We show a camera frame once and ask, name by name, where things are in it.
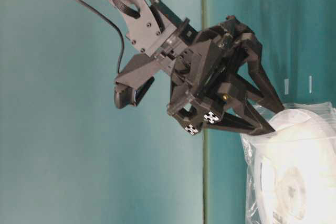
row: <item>plastic bag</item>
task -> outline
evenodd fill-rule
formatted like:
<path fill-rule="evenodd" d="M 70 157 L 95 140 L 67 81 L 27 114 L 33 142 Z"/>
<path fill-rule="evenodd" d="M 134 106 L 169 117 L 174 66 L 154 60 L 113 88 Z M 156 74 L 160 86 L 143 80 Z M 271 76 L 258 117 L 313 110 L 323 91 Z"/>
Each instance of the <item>plastic bag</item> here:
<path fill-rule="evenodd" d="M 247 162 L 247 224 L 336 222 L 336 111 L 331 103 L 285 104 L 276 132 L 241 135 Z"/>

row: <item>teal wall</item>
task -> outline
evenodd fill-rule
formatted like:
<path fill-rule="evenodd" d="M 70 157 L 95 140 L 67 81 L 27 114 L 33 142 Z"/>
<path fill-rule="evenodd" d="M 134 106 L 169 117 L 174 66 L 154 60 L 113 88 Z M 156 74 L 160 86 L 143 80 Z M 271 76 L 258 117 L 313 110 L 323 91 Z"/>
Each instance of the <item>teal wall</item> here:
<path fill-rule="evenodd" d="M 336 105 L 336 0 L 204 1 L 206 26 L 234 14 L 256 32 L 263 65 L 283 102 Z M 206 155 L 208 224 L 244 223 L 246 167 L 239 136 L 208 131 Z"/>
<path fill-rule="evenodd" d="M 163 1 L 200 29 L 200 0 Z M 114 108 L 119 49 L 72 0 L 0 0 L 0 223 L 203 222 L 202 136 L 166 115 L 162 73 L 139 108 Z"/>

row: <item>white object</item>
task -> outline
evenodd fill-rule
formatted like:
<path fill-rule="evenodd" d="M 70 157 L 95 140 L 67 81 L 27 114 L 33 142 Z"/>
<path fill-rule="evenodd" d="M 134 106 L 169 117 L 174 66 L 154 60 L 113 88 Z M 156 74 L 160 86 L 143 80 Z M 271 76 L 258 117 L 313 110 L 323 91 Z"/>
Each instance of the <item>white object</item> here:
<path fill-rule="evenodd" d="M 324 118 L 304 109 L 284 110 L 269 121 L 276 133 L 243 135 L 244 146 L 253 146 L 249 165 L 261 224 L 335 223 L 336 133 L 329 123 L 334 118 L 318 111 Z"/>
<path fill-rule="evenodd" d="M 285 94 L 288 95 L 289 94 L 289 79 L 285 79 Z"/>

